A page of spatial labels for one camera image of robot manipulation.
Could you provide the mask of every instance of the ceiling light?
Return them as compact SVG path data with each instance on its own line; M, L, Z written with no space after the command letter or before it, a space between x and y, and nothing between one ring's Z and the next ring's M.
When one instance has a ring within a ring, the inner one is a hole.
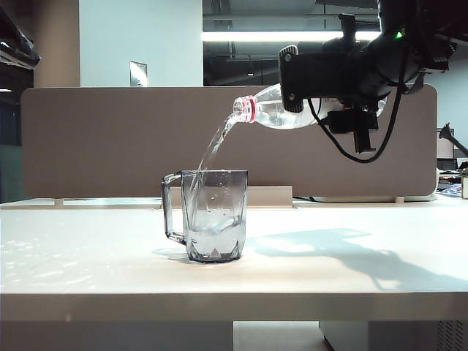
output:
M373 40L379 31L358 31L357 40ZM204 42L326 42L343 37L342 31L204 31Z

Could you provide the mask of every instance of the desk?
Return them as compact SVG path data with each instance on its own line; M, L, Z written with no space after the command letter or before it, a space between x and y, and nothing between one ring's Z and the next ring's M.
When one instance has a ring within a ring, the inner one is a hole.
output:
M243 257L201 265L162 210L3 208L1 318L468 320L467 214L448 197L249 209Z

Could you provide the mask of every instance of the plastic water bottle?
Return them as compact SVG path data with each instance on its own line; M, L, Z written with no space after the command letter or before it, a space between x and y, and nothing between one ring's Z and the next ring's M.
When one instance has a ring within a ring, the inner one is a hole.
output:
M343 110L343 104L337 99L322 98L312 99L315 112L320 119L326 118L330 111ZM255 96L238 97L234 101L233 115L236 122L254 123L258 122L265 127L274 129L295 129L316 124L314 116L305 99L304 109L300 113L286 111L281 96L281 86L276 84L262 90ZM379 102L379 115L385 106L385 101Z

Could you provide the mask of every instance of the beige partition panel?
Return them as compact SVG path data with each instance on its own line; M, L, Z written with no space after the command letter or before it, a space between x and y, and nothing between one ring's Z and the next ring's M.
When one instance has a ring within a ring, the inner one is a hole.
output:
M161 177L195 169L236 97L261 87L35 88L22 100L24 181L32 197L149 197ZM393 104L380 118L378 147ZM394 135L376 162L345 159L317 126L234 126L216 168L249 170L249 185L294 195L427 195L436 183L437 94L403 97ZM352 135L339 137L348 150Z

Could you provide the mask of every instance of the clear glass pitcher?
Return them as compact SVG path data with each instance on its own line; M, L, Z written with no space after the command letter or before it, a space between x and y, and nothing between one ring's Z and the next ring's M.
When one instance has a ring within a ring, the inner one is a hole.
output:
M184 232L173 230L170 184L181 180ZM190 260L223 263L241 257L246 237L246 170L182 170L162 179L166 236Z

